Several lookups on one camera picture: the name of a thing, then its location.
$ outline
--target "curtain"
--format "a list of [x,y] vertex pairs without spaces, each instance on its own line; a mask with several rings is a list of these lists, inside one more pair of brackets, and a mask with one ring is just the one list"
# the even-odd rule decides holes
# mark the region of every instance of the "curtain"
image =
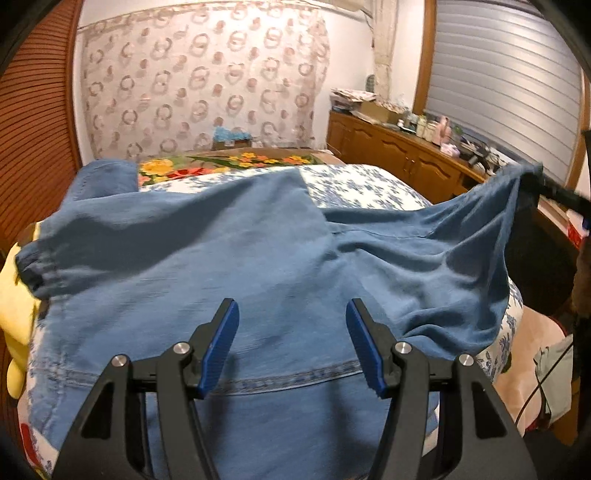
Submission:
[[390,97],[390,65],[398,22],[398,0],[373,0],[375,93]]
[[321,12],[190,4],[84,29],[82,89],[96,158],[209,150],[216,127],[307,146],[330,47]]

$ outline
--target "blue and white floral fabric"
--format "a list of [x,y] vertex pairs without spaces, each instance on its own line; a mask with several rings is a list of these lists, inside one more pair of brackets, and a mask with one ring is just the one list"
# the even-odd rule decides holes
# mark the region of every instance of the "blue and white floral fabric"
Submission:
[[[302,166],[302,167],[271,167],[206,176],[189,177],[167,181],[143,187],[142,191],[157,190],[179,193],[198,193],[214,185],[230,182],[244,177],[284,171],[286,168],[299,168],[310,197],[314,204],[321,208],[351,207],[386,210],[419,210],[430,203],[411,187],[386,171],[366,165],[343,166]],[[515,331],[521,321],[523,302],[519,290],[509,280],[509,302],[502,319],[501,328],[494,343],[482,351],[477,360],[489,378],[494,381],[501,373],[509,355]],[[43,330],[35,327],[30,361],[41,343]],[[29,369],[27,390],[35,386],[35,369]],[[23,395],[21,401],[31,401],[32,396]],[[51,473],[57,459],[57,451],[35,428],[31,430],[31,441],[44,470]],[[424,451],[432,449],[437,441],[435,430],[426,438]]]

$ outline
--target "yellow flower print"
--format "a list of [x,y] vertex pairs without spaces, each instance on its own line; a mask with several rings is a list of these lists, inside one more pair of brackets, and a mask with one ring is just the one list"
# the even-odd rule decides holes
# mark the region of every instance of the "yellow flower print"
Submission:
[[146,175],[166,175],[173,169],[173,163],[167,158],[155,158],[142,163],[139,169]]

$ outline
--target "silver bolt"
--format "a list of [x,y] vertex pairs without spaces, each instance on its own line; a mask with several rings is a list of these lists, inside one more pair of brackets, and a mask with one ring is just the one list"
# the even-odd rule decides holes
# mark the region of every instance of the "silver bolt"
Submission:
[[396,345],[394,345],[394,348],[398,353],[401,353],[402,355],[410,353],[413,349],[410,343],[407,342],[398,342]]
[[178,353],[179,355],[184,355],[190,350],[191,346],[187,342],[179,342],[174,347],[174,353]]
[[467,353],[463,353],[460,355],[460,363],[464,367],[471,367],[472,365],[474,365],[474,359]]
[[127,357],[125,355],[115,355],[111,360],[113,367],[122,367],[127,363]]

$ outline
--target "gray roller shutter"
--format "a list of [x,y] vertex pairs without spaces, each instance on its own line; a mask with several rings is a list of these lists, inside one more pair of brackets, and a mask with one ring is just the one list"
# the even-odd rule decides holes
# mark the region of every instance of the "gray roller shutter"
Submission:
[[439,0],[427,111],[542,162],[565,181],[578,135],[581,69],[535,12],[517,0]]

